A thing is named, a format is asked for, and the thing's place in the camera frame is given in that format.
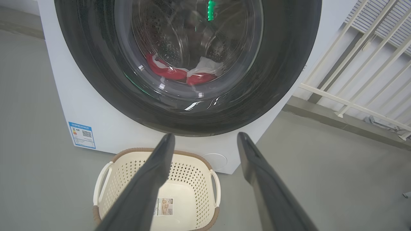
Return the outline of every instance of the blue label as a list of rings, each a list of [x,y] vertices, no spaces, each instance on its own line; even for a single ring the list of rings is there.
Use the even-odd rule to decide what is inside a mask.
[[[70,132],[74,144],[80,147],[96,149],[94,136],[91,127],[69,122]]]

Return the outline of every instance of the washing machine door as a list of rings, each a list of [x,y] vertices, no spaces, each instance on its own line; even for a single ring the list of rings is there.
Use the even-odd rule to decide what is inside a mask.
[[[301,73],[321,0],[55,0],[66,43],[111,105],[211,136],[272,108]]]

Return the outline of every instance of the white railing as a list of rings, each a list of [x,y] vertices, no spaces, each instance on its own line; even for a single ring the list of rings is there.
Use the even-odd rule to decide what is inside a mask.
[[[393,94],[387,99],[381,99],[380,96],[388,88],[390,88],[392,84],[411,66],[411,61],[405,64],[402,69],[400,69],[384,86],[382,86],[382,88],[377,93],[375,93],[375,95],[371,97],[371,99],[368,100],[368,102],[366,102],[365,104],[362,103],[360,105],[359,103],[357,103],[357,101],[361,96],[363,96],[366,90],[370,88],[375,83],[375,81],[378,81],[379,77],[381,77],[381,75],[409,48],[409,46],[411,45],[411,35],[408,35],[406,37],[404,42],[400,46],[398,46],[394,52],[392,52],[391,56],[377,69],[377,71],[373,73],[371,77],[369,77],[365,81],[364,84],[362,84],[362,86],[359,88],[359,90],[357,90],[354,93],[354,95],[349,97],[349,99],[343,99],[342,94],[348,89],[351,89],[350,86],[352,86],[354,82],[358,82],[358,80],[363,77],[359,75],[359,73],[363,71],[371,63],[371,61],[382,50],[382,48],[387,44],[387,42],[389,42],[393,35],[396,34],[397,31],[408,20],[409,16],[411,15],[411,8],[405,14],[402,15],[402,17],[398,20],[398,23],[392,28],[392,30],[387,34],[387,36],[382,39],[382,41],[371,53],[371,55],[368,56],[368,58],[355,71],[355,73],[345,83],[343,83],[343,86],[339,89],[337,93],[332,94],[329,91],[326,91],[330,83],[332,83],[332,81],[338,76],[338,73],[341,72],[341,70],[343,70],[344,66],[350,60],[352,60],[353,56],[356,55],[356,51],[362,48],[360,46],[364,44],[364,42],[366,42],[366,39],[374,34],[376,27],[378,27],[381,24],[381,21],[383,21],[387,17],[387,15],[393,9],[394,5],[399,3],[399,0],[390,0],[387,3],[387,5],[382,9],[380,14],[375,18],[372,25],[370,25],[368,30],[365,31],[364,35],[355,44],[354,48],[349,52],[349,54],[344,58],[344,60],[340,62],[340,64],[337,66],[335,71],[330,75],[329,79],[324,83],[324,85],[322,85],[321,87],[314,87],[309,85],[309,83],[312,82],[311,80],[313,78],[318,77],[317,73],[324,66],[324,63],[327,60],[328,56],[332,53],[333,49],[337,46],[337,44],[342,40],[346,32],[353,26],[353,23],[358,19],[358,17],[362,13],[362,10],[370,1],[372,0],[363,0],[363,2],[359,4],[356,12],[352,15],[351,19],[346,23],[345,27],[340,31],[340,34],[333,42],[331,47],[326,51],[326,53],[323,55],[323,57],[318,62],[316,67],[312,70],[310,75],[303,83],[300,84],[299,87],[301,89],[310,91],[322,97],[326,97],[335,102],[343,104],[343,107],[339,111],[335,112],[335,114],[337,114],[337,116],[339,117],[343,117],[343,115],[348,111],[348,109],[353,108],[366,114],[372,115],[376,118],[382,119],[402,129],[405,129],[407,130],[407,132],[404,135],[400,136],[403,140],[405,140],[407,137],[411,135],[411,106],[405,109],[402,113],[398,113],[399,109],[403,109],[404,106],[408,105],[411,101],[411,92],[402,100],[396,100],[396,98],[399,94],[404,94],[404,91],[406,91],[411,84],[411,78],[399,89],[397,89],[397,91],[393,92]],[[380,104],[378,109],[371,109],[370,104],[375,102],[377,98],[384,102]],[[395,106],[390,111],[382,113],[383,109],[386,109],[387,105]]]

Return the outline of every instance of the plastic laundry basket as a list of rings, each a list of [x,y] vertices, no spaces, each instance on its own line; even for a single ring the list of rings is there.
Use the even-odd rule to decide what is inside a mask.
[[[152,151],[152,148],[127,149],[118,153],[104,166],[97,179],[93,196],[93,214],[98,223]],[[215,180],[216,196],[212,176]],[[159,189],[157,197],[158,204],[162,201],[171,202],[172,206],[167,205],[170,206],[167,208],[172,210],[168,210],[166,215],[155,210],[152,231],[205,231],[217,220],[221,187],[217,174],[204,158],[188,152],[174,151],[169,177]]]

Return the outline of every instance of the gray floor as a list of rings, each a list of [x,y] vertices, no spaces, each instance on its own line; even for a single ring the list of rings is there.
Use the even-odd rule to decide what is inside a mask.
[[[93,230],[112,154],[74,147],[43,40],[0,31],[0,230]],[[258,148],[320,230],[408,230],[410,152],[281,112]],[[261,230],[241,169],[219,174],[212,230]]]

